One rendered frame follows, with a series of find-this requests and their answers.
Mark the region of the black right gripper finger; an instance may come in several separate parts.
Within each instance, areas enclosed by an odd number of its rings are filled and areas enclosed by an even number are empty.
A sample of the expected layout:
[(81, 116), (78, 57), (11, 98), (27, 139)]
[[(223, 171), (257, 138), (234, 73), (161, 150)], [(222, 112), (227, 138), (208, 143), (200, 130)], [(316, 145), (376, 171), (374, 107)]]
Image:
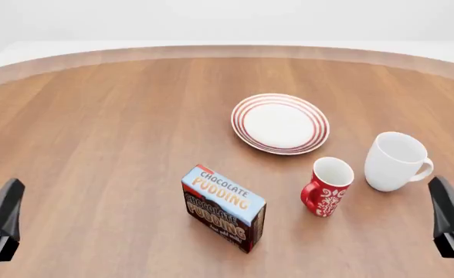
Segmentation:
[(428, 187), (433, 204), (434, 237), (449, 233), (454, 238), (454, 188), (441, 175), (436, 175)]

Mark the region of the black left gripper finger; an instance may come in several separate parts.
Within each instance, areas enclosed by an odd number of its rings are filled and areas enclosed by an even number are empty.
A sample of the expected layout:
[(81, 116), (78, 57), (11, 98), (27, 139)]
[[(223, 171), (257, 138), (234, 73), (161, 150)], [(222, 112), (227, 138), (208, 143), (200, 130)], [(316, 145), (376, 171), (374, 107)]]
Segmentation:
[(20, 240), (19, 215), (25, 185), (17, 178), (11, 178), (0, 189), (0, 233), (15, 241)]

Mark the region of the white plate with red rings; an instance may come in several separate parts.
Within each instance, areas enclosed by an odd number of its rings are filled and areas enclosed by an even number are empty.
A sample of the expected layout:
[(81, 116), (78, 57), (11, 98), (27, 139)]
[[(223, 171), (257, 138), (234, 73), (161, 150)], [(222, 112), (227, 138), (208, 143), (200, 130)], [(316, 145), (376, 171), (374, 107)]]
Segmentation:
[(330, 136), (324, 113), (309, 101), (288, 94), (256, 94), (237, 103), (230, 117), (242, 141), (270, 154), (306, 154)]

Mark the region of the chocolate pudding box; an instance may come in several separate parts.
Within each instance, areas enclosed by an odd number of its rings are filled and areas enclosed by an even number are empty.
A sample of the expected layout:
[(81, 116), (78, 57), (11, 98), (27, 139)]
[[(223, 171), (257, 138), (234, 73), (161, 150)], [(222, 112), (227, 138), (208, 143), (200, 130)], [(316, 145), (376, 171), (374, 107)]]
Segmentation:
[(201, 164), (181, 184), (189, 215), (243, 252), (253, 250), (263, 235), (264, 198)]

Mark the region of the large white mug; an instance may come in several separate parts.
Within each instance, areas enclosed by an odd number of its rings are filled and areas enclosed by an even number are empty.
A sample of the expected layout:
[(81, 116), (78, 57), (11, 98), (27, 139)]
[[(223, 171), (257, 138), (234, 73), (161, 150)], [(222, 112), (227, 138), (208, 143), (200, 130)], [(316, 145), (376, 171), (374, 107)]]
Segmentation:
[(421, 181), (433, 170), (425, 146), (396, 131), (379, 134), (364, 163), (366, 182), (380, 192), (393, 192), (409, 182)]

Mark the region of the red mug with white pattern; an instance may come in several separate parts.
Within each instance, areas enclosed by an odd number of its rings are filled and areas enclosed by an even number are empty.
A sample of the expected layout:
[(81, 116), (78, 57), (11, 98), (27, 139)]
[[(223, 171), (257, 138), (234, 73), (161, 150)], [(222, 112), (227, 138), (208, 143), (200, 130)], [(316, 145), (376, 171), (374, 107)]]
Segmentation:
[(354, 171), (345, 161), (322, 157), (313, 164), (310, 183), (300, 194), (302, 203), (316, 216), (329, 217), (354, 182)]

